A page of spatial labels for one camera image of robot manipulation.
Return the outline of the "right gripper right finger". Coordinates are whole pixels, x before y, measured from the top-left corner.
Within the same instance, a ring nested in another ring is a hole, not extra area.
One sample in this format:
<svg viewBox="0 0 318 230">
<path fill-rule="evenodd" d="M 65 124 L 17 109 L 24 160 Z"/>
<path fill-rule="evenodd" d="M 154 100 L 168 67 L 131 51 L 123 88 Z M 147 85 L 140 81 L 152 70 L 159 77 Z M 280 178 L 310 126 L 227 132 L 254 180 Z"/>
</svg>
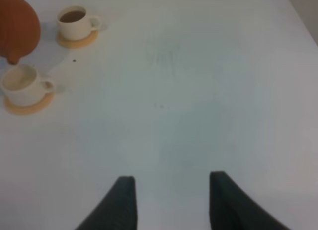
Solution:
<svg viewBox="0 0 318 230">
<path fill-rule="evenodd" d="M 209 176 L 209 219 L 213 230 L 287 230 L 253 201 L 224 171 Z"/>
</svg>

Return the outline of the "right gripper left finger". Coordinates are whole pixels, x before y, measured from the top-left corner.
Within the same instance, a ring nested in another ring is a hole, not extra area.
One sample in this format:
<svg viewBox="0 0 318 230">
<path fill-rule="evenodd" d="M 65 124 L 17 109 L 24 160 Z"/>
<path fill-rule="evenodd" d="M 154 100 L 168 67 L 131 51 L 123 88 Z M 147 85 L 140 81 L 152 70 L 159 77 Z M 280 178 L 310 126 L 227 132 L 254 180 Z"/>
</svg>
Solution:
<svg viewBox="0 0 318 230">
<path fill-rule="evenodd" d="M 119 177 L 102 201 L 77 229 L 136 230 L 137 197 L 134 177 Z"/>
</svg>

